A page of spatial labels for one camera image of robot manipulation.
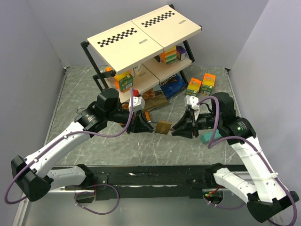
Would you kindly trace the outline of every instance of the gold padlock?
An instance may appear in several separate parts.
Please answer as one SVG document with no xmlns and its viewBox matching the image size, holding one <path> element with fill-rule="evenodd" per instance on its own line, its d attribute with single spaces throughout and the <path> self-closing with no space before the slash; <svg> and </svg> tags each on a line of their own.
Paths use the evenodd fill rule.
<svg viewBox="0 0 301 226">
<path fill-rule="evenodd" d="M 159 121 L 157 126 L 156 126 L 155 132 L 156 133 L 161 133 L 161 134 L 167 134 L 169 132 L 170 128 L 171 128 L 171 123 L 170 122 Z"/>
</svg>

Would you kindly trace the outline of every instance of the red object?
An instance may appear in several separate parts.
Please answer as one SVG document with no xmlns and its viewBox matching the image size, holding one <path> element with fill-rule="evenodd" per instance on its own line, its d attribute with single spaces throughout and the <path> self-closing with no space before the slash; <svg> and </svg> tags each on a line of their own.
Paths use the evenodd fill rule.
<svg viewBox="0 0 301 226">
<path fill-rule="evenodd" d="M 133 95 L 134 95 L 134 97 L 138 97 L 139 96 L 139 91 L 135 89 L 134 92 L 133 92 Z"/>
</svg>

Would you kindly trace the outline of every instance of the wall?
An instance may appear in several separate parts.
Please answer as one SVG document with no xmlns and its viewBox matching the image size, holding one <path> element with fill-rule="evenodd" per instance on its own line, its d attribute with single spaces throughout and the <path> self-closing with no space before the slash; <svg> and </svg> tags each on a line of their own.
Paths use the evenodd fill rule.
<svg viewBox="0 0 301 226">
<path fill-rule="evenodd" d="M 167 4 L 203 26 L 195 65 L 232 68 L 268 0 L 28 0 L 63 65 L 87 65 L 82 41 Z M 93 54 L 98 63 L 104 64 Z"/>
<path fill-rule="evenodd" d="M 18 207 L 3 201 L 10 161 L 43 146 L 63 67 L 26 1 L 0 2 L 0 30 L 0 219 L 9 226 Z M 9 199 L 20 197 L 14 187 Z"/>
<path fill-rule="evenodd" d="M 242 115 L 251 121 L 280 179 L 299 196 L 300 21 L 299 0 L 270 0 L 230 71 Z M 282 217 L 289 223 L 292 208 Z M 296 225 L 301 225 L 301 217 Z"/>
</svg>

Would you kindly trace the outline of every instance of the gray marble surface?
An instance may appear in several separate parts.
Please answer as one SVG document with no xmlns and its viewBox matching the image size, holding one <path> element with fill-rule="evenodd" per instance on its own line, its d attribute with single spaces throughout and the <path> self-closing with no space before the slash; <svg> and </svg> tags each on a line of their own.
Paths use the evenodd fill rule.
<svg viewBox="0 0 301 226">
<path fill-rule="evenodd" d="M 227 92 L 233 96 L 224 68 L 189 66 L 184 69 L 187 80 L 203 79 L 204 73 L 216 75 L 214 92 Z M 99 89 L 92 79 L 95 71 L 90 66 L 72 66 L 67 69 L 67 78 L 55 113 L 48 141 L 60 134 L 74 119 L 78 107 L 86 107 L 94 101 Z M 185 90 L 169 100 L 169 104 L 150 111 L 152 120 L 169 121 L 173 125 L 182 117 Z M 119 124 L 108 122 L 103 134 L 121 131 Z M 58 165 L 186 165 L 186 164 L 242 164 L 238 155 L 222 142 L 208 149 L 200 137 L 187 139 L 156 133 L 123 134 L 116 138 L 93 137 L 67 154 Z"/>
</svg>

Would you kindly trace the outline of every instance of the floor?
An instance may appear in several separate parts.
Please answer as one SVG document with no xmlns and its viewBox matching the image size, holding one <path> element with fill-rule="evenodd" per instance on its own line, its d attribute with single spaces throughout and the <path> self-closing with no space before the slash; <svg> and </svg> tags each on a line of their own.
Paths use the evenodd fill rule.
<svg viewBox="0 0 301 226">
<path fill-rule="evenodd" d="M 184 69 L 186 77 L 203 79 L 204 73 L 216 75 L 214 92 L 226 92 L 233 96 L 227 71 L 224 68 L 189 66 Z M 74 119 L 78 107 L 86 107 L 94 101 L 99 89 L 92 76 L 92 67 L 72 66 L 68 68 L 63 91 L 58 103 L 48 141 L 60 134 Z M 185 91 L 170 99 L 170 103 L 150 112 L 152 120 L 169 121 L 173 125 L 182 117 Z M 101 131 L 115 134 L 122 128 L 113 122 Z M 183 164 L 242 164 L 241 159 L 226 143 L 208 149 L 200 137 L 187 139 L 156 133 L 123 134 L 117 138 L 94 137 L 67 154 L 58 165 L 183 165 Z"/>
</svg>

